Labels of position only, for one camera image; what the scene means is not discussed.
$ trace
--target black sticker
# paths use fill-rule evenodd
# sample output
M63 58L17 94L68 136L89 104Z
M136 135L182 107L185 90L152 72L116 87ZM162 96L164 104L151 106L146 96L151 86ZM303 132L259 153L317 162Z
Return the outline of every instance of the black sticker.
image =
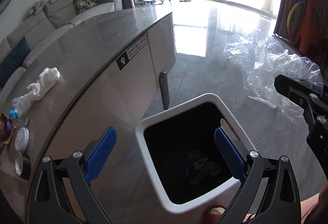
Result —
M128 54L124 52L123 54L121 54L121 56L118 59L116 59L116 62L119 69L122 70L125 67L125 65L129 62Z
M122 70L125 65L147 44L146 34L142 35L140 38L135 40L129 45L127 51L125 51L121 56L116 59L116 63L120 70Z

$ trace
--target slipper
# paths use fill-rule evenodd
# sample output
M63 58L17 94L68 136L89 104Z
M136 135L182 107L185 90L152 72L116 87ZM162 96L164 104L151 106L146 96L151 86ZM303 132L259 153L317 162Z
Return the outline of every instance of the slipper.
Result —
M215 224L227 208L223 205L212 205L203 213L202 224Z
M180 2L190 2L191 0L180 0Z

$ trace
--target tiled floor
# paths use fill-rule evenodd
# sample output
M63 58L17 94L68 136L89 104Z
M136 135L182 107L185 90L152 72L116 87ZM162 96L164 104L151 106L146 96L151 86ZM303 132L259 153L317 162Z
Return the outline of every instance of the tiled floor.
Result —
M172 0L177 61L168 74L170 106L203 93L215 93L239 121L263 157L290 157L301 199L319 192L324 174L306 144L306 123L297 126L279 109L248 98L240 68L226 62L223 49L235 33L255 28L272 34L275 20L241 8L212 1ZM163 110L160 92L144 117ZM232 197L223 198L226 203ZM155 194L135 138L127 144L99 196L116 223L200 223L206 205L182 215L164 211ZM252 211L260 198L255 199Z

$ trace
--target plastic bag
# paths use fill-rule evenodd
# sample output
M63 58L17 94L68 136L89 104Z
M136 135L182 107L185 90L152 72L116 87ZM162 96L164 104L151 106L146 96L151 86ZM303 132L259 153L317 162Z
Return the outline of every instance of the plastic bag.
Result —
M307 57L289 55L277 39L265 37L261 30L245 37L233 35L223 52L225 58L241 66L244 88L254 92L249 97L280 108L295 124L301 124L303 109L276 91L274 78L282 74L323 93L319 66Z

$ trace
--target crumpled white tissue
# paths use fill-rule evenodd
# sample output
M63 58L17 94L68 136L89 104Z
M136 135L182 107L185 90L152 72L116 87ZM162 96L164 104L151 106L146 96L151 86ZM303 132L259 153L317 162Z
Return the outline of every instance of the crumpled white tissue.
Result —
M27 86L29 93L13 99L13 107L17 109L18 116L22 116L31 107L34 101L41 100L60 78L57 68L46 68L37 82Z

